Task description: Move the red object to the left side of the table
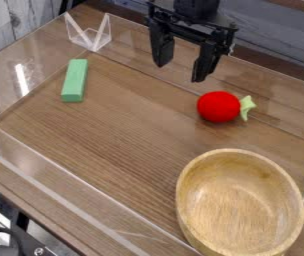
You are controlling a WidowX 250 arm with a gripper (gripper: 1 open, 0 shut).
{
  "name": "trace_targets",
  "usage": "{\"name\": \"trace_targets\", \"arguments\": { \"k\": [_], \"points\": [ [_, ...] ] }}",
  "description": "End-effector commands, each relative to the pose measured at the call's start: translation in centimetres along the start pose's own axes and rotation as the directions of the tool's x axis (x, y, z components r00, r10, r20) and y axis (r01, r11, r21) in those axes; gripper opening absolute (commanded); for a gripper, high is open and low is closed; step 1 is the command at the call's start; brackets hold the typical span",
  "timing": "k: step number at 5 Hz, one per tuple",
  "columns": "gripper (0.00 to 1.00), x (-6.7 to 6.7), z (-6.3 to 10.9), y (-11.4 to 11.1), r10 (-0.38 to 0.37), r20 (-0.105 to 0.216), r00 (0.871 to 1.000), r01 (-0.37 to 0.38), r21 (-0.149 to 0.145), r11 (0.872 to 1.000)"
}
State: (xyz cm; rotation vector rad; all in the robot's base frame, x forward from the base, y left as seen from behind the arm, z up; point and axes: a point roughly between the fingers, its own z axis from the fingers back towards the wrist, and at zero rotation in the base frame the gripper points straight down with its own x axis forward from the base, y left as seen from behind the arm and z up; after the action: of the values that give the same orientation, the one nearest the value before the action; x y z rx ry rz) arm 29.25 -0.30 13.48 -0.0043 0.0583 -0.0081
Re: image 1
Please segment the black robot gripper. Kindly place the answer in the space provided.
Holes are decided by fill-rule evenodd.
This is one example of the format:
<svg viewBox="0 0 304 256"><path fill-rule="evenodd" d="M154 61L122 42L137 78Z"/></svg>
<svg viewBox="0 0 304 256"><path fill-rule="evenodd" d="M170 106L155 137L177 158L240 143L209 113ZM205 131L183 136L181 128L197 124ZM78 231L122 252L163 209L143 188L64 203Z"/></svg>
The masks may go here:
<svg viewBox="0 0 304 256"><path fill-rule="evenodd" d="M221 54L229 54L238 28L218 12L219 0L146 0L153 62L158 67L173 59L174 39L199 44L191 82L202 82L214 71Z"/></svg>

